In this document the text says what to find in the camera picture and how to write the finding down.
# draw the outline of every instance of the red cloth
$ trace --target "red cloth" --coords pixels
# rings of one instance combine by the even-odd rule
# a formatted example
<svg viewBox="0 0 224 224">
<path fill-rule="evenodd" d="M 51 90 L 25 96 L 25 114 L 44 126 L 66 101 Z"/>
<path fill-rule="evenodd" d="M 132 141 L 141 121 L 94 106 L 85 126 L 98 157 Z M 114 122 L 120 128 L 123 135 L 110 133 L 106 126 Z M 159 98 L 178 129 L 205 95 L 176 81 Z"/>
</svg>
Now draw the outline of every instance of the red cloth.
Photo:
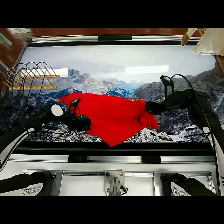
<svg viewBox="0 0 224 224">
<path fill-rule="evenodd" d="M 97 95 L 90 93 L 72 93 L 59 99 L 67 107 L 75 99 L 81 101 L 76 113 L 92 120 L 91 130 L 87 133 L 98 136 L 108 145 L 115 146 L 140 132 L 145 127 L 158 128 L 154 115 L 146 112 L 145 101 Z"/>
</svg>

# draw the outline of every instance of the black border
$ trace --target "black border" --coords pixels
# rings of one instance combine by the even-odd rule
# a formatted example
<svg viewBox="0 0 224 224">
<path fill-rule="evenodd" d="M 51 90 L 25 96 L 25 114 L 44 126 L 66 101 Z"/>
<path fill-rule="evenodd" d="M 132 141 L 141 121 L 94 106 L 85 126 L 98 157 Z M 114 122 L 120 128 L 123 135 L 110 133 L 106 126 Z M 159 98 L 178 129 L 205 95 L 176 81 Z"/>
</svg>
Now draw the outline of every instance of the black border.
<svg viewBox="0 0 224 224">
<path fill-rule="evenodd" d="M 133 35 L 133 36 L 172 36 L 172 35 Z M 187 45 L 196 45 L 196 41 L 188 41 Z M 91 46 L 91 45 L 180 45 L 180 41 L 119 41 L 119 40 L 95 40 L 95 41 L 46 41 L 41 43 L 29 42 L 26 47 L 49 46 Z M 159 156 L 213 156 L 214 151 L 209 143 L 123 143 L 115 147 L 109 147 L 106 143 L 68 143 L 68 142 L 21 142 L 14 153 L 23 154 L 75 154 L 75 155 L 159 155 Z"/>
</svg>

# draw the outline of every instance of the wire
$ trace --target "wire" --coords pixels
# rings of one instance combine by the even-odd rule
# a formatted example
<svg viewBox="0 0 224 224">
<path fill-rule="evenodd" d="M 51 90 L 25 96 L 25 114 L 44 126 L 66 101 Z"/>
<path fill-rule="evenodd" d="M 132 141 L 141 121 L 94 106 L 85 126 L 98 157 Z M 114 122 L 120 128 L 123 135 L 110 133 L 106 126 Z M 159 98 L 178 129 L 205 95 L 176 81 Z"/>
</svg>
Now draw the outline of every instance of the wire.
<svg viewBox="0 0 224 224">
<path fill-rule="evenodd" d="M 194 97 L 195 97 L 195 99 L 196 99 L 196 102 L 198 103 L 200 109 L 202 110 L 202 113 L 203 113 L 203 115 L 204 115 L 204 117 L 205 117 L 205 120 L 206 120 L 206 122 L 207 122 L 207 124 L 208 124 L 209 133 L 211 134 L 211 137 L 212 137 L 212 149 L 216 152 L 216 149 L 215 149 L 214 134 L 213 134 L 213 132 L 212 132 L 212 130 L 211 130 L 211 126 L 210 126 L 210 124 L 209 124 L 208 117 L 207 117 L 207 115 L 206 115 L 206 113 L 205 113 L 205 111 L 204 111 L 204 109 L 203 109 L 203 107 L 202 107 L 200 101 L 198 100 L 198 97 L 197 97 L 196 93 L 195 93 L 195 89 L 194 89 L 194 87 L 192 86 L 192 84 L 190 83 L 190 81 L 189 81 L 184 75 L 181 75 L 181 74 L 175 74 L 175 75 L 173 75 L 173 76 L 170 78 L 170 80 L 172 80 L 175 76 L 180 76 L 180 77 L 182 77 L 182 78 L 188 83 L 189 87 L 191 88 L 191 90 L 192 90 L 192 92 L 193 92 L 193 95 L 194 95 Z M 215 163 L 216 163 L 216 175 L 219 177 L 219 172 L 218 172 L 218 161 L 217 161 L 217 157 L 216 157 L 216 156 L 215 156 Z M 217 184 L 218 184 L 218 186 L 220 186 L 219 178 L 217 178 Z"/>
</svg>

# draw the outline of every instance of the red garment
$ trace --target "red garment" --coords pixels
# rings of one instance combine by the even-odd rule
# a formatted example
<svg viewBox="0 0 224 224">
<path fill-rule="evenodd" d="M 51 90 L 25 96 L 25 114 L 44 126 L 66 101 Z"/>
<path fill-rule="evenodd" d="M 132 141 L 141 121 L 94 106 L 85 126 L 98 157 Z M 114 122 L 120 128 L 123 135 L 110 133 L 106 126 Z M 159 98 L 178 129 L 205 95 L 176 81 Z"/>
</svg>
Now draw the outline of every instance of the red garment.
<svg viewBox="0 0 224 224">
<path fill-rule="evenodd" d="M 155 116 L 146 112 L 144 100 L 72 93 L 59 99 L 59 103 L 69 107 L 76 98 L 81 100 L 76 109 L 77 115 L 92 120 L 91 130 L 87 133 L 100 137 L 110 146 L 123 143 L 145 127 L 158 128 Z"/>
</svg>

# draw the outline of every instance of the sky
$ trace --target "sky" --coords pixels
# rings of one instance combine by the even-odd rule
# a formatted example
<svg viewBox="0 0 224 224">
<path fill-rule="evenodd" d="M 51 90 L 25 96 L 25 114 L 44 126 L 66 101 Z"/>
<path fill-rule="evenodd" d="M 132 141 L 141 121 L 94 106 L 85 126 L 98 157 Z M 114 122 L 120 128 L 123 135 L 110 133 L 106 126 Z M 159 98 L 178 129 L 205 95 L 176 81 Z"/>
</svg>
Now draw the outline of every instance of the sky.
<svg viewBox="0 0 224 224">
<path fill-rule="evenodd" d="M 116 78 L 127 83 L 149 83 L 160 81 L 161 75 L 172 76 L 178 73 L 195 76 L 213 69 L 215 58 L 195 54 L 194 47 L 170 45 L 28 47 L 21 62 L 45 61 L 53 68 L 79 70 L 96 79 Z"/>
</svg>

